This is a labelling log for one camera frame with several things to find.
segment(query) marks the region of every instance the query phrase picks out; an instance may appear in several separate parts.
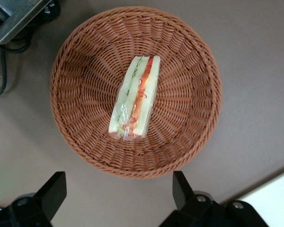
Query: wicker basket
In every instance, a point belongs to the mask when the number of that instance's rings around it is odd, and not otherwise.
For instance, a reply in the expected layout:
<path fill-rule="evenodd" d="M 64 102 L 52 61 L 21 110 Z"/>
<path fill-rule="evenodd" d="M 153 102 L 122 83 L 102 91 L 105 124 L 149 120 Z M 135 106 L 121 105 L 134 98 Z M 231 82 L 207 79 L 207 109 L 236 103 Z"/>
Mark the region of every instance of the wicker basket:
<path fill-rule="evenodd" d="M 147 137 L 135 143 L 110 138 L 108 126 L 136 55 L 159 55 L 161 70 Z M 67 143 L 94 167 L 123 177 L 156 177 L 189 162 L 209 140 L 221 100 L 202 38 L 178 17 L 147 7 L 115 8 L 82 23 L 52 71 L 52 111 Z"/>

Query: black cable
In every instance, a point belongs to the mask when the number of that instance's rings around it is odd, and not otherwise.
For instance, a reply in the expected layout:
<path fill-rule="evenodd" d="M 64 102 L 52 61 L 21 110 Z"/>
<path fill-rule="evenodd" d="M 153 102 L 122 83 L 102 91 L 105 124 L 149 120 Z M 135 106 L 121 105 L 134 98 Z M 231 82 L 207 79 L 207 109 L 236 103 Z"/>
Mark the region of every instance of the black cable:
<path fill-rule="evenodd" d="M 25 44 L 18 48 L 18 49 L 9 49 L 6 48 L 5 45 L 0 45 L 0 50 L 1 50 L 1 65 L 2 65 L 2 84 L 0 87 L 0 95 L 4 92 L 4 89 L 6 87 L 6 83 L 7 83 L 7 69 L 6 69 L 6 58 L 5 58 L 5 53 L 22 53 L 23 51 L 25 51 L 31 43 L 31 39 L 32 39 L 32 29 L 31 28 L 27 28 L 27 34 L 20 39 L 12 39 L 10 42 L 11 43 L 23 43 L 25 42 Z"/>

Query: plastic wrap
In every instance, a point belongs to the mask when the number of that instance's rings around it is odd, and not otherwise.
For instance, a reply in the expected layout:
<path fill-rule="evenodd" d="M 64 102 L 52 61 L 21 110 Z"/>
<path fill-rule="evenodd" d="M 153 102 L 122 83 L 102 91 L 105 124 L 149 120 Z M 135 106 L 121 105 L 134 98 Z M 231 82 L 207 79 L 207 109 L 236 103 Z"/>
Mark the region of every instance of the plastic wrap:
<path fill-rule="evenodd" d="M 136 56 L 119 89 L 109 135 L 127 141 L 144 138 L 157 92 L 160 57 Z"/>

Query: black clamp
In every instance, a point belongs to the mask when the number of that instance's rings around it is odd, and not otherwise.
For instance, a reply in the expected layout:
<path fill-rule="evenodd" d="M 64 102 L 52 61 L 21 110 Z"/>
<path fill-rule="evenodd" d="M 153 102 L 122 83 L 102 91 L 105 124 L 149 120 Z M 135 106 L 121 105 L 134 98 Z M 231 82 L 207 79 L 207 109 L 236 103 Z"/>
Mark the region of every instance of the black clamp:
<path fill-rule="evenodd" d="M 230 201 L 224 207 L 206 195 L 195 194 L 181 171 L 173 175 L 173 197 L 177 210 L 160 227 L 268 227 L 246 202 Z"/>

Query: metal screw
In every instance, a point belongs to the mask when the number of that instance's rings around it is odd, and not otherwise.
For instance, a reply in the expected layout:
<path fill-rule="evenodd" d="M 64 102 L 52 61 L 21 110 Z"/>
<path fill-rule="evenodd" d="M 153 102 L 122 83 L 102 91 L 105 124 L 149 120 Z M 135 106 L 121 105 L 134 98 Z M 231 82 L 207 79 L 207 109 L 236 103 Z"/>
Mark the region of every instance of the metal screw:
<path fill-rule="evenodd" d="M 235 208 L 237 208 L 237 209 L 243 209 L 243 208 L 244 208 L 244 206 L 243 206 L 241 203 L 239 203 L 239 202 L 234 202 L 234 203 L 233 203 L 233 206 L 234 206 Z"/>
<path fill-rule="evenodd" d="M 28 198 L 20 199 L 20 200 L 17 202 L 17 206 L 22 206 L 22 205 L 26 204 L 27 202 L 28 202 Z"/>
<path fill-rule="evenodd" d="M 206 201 L 206 198 L 205 198 L 204 196 L 202 196 L 202 195 L 199 195 L 199 196 L 197 196 L 197 200 L 198 200 L 199 202 L 205 202 L 205 201 Z"/>

